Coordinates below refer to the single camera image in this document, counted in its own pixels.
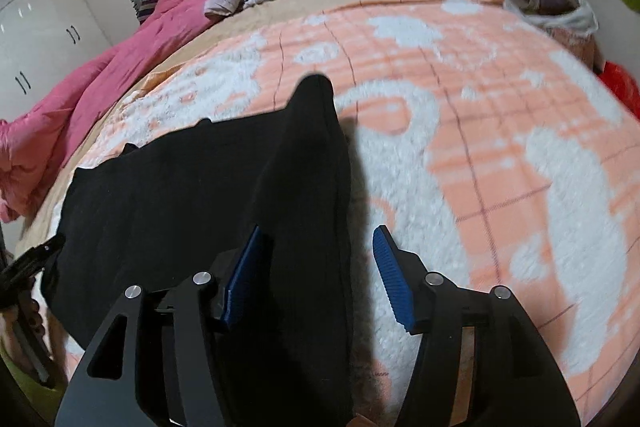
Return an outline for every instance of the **cabinet handle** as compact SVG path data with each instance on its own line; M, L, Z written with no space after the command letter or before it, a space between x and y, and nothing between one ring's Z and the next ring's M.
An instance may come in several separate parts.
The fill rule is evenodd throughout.
M22 84L20 83L20 80L18 80L18 77L17 77L17 76L14 76L14 80L15 80L16 82L18 82L18 86L20 86L20 89L22 90L22 92L23 92L24 94L27 94L26 90L24 89L24 87L22 87Z
M27 80L27 77L24 76L24 73L20 72L20 76L22 77L22 79L27 83L27 87L29 89L31 89L31 84L29 83L29 81Z

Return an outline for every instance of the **pink comforter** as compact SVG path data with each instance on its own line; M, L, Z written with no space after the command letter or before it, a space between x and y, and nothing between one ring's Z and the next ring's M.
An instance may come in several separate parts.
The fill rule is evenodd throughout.
M205 0L159 0L138 31L62 80L28 113L0 120L0 219L29 216L91 127L167 57L219 22Z

